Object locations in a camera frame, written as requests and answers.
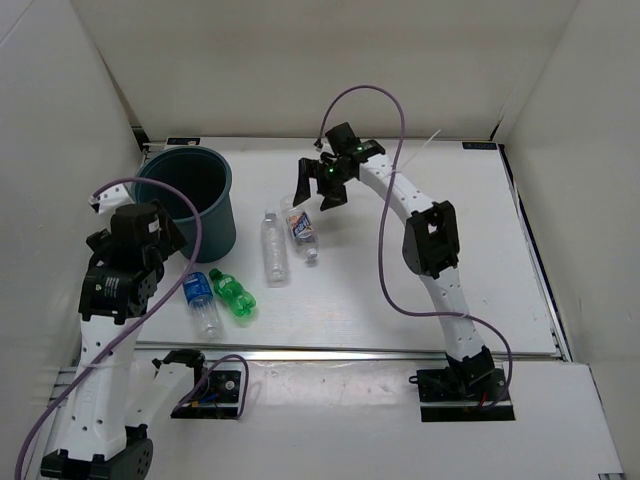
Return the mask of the clear bottle white blue label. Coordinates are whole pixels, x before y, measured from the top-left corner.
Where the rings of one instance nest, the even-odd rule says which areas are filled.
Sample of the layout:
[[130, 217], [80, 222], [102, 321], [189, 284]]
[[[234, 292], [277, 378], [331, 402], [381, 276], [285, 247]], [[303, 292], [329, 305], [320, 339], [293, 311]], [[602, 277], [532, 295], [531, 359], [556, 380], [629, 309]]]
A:
[[283, 197], [280, 207], [296, 253], [307, 264], [314, 264], [318, 258], [319, 241], [308, 213], [302, 205], [293, 205], [292, 195]]

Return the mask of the tall clear plastic bottle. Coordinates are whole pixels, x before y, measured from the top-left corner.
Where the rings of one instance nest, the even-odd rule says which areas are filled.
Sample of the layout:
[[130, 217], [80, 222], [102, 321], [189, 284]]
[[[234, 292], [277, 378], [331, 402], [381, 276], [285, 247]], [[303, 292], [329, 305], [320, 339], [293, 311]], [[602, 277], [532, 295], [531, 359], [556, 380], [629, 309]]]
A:
[[284, 230], [277, 214], [266, 210], [261, 223], [261, 247], [266, 281], [282, 286], [289, 280], [289, 266]]

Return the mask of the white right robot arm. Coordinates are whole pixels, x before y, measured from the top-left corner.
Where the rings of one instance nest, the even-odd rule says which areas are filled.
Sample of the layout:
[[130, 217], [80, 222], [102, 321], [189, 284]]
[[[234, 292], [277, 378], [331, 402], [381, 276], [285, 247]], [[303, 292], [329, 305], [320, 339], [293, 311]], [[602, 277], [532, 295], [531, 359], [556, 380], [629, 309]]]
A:
[[[455, 396], [464, 400], [488, 396], [496, 367], [476, 326], [495, 328], [469, 313], [458, 270], [460, 242], [455, 208], [448, 201], [431, 199], [415, 187], [398, 170], [398, 159], [390, 159], [375, 140], [335, 146], [318, 159], [301, 158], [293, 204], [299, 206], [311, 197], [312, 180], [323, 197], [322, 211], [347, 202], [346, 183], [351, 180], [378, 194], [384, 200], [378, 234], [378, 275], [383, 296], [403, 315], [439, 319], [450, 370], [449, 387]], [[383, 266], [389, 212], [403, 222], [402, 257], [427, 289], [435, 307], [433, 312], [410, 312], [391, 300]]]

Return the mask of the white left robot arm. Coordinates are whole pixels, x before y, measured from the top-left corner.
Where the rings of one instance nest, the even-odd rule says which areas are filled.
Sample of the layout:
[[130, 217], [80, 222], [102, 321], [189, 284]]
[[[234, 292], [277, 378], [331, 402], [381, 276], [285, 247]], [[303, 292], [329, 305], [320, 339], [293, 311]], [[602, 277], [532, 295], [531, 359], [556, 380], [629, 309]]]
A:
[[92, 251], [79, 304], [82, 349], [69, 395], [68, 429], [41, 461], [48, 479], [143, 479], [154, 454], [152, 426], [179, 401], [206, 395], [210, 377], [197, 350], [173, 350], [153, 360], [155, 377], [126, 403], [137, 337], [165, 261], [186, 241], [161, 203], [116, 208], [110, 226], [86, 240]]

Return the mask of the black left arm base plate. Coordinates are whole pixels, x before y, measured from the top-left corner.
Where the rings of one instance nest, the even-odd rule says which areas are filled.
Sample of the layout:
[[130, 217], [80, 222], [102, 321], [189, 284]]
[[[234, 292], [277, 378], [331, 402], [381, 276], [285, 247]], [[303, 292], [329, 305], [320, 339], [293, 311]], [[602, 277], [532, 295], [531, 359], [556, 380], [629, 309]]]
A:
[[179, 405], [172, 419], [182, 420], [239, 420], [245, 410], [249, 366], [246, 361], [233, 358], [215, 369], [205, 369], [206, 381], [197, 393]]

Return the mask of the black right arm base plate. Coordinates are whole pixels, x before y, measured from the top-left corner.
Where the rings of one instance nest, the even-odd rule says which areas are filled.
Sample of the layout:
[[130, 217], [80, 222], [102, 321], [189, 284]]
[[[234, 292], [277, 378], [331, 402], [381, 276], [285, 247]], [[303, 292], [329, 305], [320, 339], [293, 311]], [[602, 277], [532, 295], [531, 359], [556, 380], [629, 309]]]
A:
[[417, 387], [423, 423], [516, 420], [510, 396], [503, 393], [503, 369], [496, 369], [468, 390], [457, 382], [449, 367], [418, 370], [408, 381]]

